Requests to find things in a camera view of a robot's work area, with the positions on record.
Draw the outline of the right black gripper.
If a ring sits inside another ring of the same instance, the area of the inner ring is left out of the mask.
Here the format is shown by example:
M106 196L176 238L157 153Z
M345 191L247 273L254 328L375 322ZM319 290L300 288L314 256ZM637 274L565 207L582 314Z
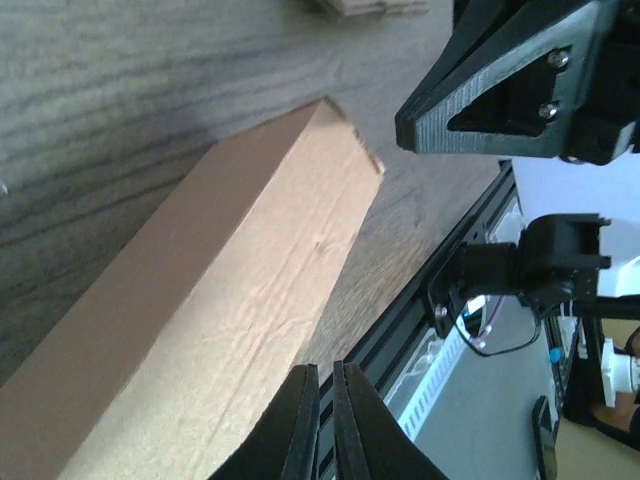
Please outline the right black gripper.
M395 129L417 154L637 153L639 3L455 1L452 36Z

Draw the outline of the cardboard box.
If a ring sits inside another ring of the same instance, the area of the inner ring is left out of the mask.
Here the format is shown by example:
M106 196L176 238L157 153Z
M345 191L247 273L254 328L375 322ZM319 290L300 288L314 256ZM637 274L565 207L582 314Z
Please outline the cardboard box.
M383 175L327 98L215 145L2 386L2 477L207 477L307 345Z

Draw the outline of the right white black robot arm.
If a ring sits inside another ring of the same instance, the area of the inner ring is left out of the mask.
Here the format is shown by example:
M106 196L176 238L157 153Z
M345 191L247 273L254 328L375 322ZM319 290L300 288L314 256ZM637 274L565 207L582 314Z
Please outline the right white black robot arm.
M510 157L524 201L519 242L459 247L432 303L637 314L637 2L468 2L395 129L417 154Z

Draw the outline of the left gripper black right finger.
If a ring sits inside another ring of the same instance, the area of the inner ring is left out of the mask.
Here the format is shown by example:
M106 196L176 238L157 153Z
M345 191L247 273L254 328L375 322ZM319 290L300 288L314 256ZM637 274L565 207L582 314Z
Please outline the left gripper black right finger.
M354 363L334 363L333 424L338 479L446 477L406 436Z

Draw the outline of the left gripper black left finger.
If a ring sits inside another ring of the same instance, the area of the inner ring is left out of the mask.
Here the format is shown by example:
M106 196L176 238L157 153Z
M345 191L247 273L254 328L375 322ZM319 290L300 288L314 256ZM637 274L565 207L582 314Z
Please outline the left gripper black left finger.
M247 438L210 478L314 479L319 415L317 367L296 365Z

